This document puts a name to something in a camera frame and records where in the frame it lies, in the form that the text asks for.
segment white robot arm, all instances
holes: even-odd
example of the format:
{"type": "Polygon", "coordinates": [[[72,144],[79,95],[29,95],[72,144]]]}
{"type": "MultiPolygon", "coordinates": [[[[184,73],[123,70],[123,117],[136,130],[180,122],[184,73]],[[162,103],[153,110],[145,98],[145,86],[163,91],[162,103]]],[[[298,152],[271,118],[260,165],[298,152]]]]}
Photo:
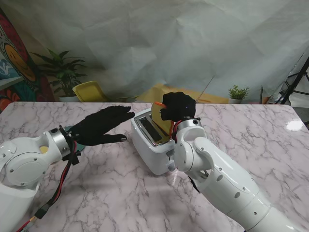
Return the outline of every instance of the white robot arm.
{"type": "Polygon", "coordinates": [[[174,161],[207,200],[247,232],[301,232],[260,191],[252,176],[207,139],[196,119],[177,126],[174,161]]]}
{"type": "Polygon", "coordinates": [[[0,145],[0,228],[10,232],[28,210],[49,165],[70,154],[59,129],[37,138],[16,138],[0,145]],[[45,153],[41,147],[47,147],[45,153]]]}

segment black cable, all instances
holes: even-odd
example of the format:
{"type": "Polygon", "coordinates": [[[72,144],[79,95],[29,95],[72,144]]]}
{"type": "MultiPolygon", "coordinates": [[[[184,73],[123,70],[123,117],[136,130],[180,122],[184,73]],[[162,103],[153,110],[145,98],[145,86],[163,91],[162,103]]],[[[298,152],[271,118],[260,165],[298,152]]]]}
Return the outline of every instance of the black cable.
{"type": "Polygon", "coordinates": [[[52,198],[46,204],[44,204],[41,208],[39,208],[37,210],[37,212],[34,214],[34,216],[36,216],[38,219],[42,219],[43,216],[47,213],[48,209],[60,197],[63,182],[64,182],[65,178],[67,177],[67,174],[69,172],[70,166],[72,165],[72,161],[73,161],[74,155],[75,155],[76,143],[72,139],[71,139],[71,144],[72,144],[72,148],[71,148],[70,158],[68,160],[68,163],[67,163],[66,167],[64,168],[64,170],[63,170],[63,172],[61,174],[60,182],[58,184],[58,187],[57,187],[55,193],[53,194],[52,198]]]}

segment black tripod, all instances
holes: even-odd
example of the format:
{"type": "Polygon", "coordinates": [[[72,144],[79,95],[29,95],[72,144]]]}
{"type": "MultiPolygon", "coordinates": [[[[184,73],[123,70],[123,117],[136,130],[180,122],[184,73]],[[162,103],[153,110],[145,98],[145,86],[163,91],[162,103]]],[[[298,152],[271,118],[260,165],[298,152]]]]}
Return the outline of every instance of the black tripod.
{"type": "Polygon", "coordinates": [[[285,92],[281,93],[281,97],[275,102],[275,104],[278,104],[278,102],[280,102],[280,100],[283,98],[281,105],[284,105],[286,103],[286,101],[289,99],[289,96],[292,93],[300,93],[300,94],[309,95],[309,93],[300,92],[300,91],[295,90],[295,88],[297,87],[297,85],[299,84],[299,82],[300,82],[301,78],[303,78],[303,76],[306,76],[307,80],[309,81],[309,77],[308,77],[308,74],[306,72],[308,67],[309,67],[309,57],[306,60],[304,66],[301,68],[301,70],[298,73],[293,74],[291,76],[288,76],[288,78],[290,78],[290,77],[297,75],[297,77],[295,78],[295,80],[293,81],[293,83],[291,85],[287,81],[284,82],[288,86],[288,88],[285,92]]]}

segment yellow chair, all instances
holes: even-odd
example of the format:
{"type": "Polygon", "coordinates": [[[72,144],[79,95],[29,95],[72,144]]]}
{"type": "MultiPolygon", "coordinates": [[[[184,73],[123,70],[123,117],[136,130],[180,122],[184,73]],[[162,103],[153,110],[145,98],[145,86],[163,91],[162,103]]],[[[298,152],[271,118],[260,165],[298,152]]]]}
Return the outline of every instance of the yellow chair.
{"type": "Polygon", "coordinates": [[[89,81],[73,88],[81,102],[110,102],[96,81],[89,81]]]}

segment white toaster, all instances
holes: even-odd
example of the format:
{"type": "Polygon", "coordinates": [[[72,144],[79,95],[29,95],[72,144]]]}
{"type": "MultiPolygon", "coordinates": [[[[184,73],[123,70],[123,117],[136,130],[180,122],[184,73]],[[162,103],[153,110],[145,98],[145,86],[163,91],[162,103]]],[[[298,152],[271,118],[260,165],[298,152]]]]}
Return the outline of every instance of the white toaster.
{"type": "Polygon", "coordinates": [[[136,114],[131,125],[133,144],[150,170],[156,175],[174,171],[174,160],[170,156],[175,142],[152,121],[151,109],[136,114]]]}

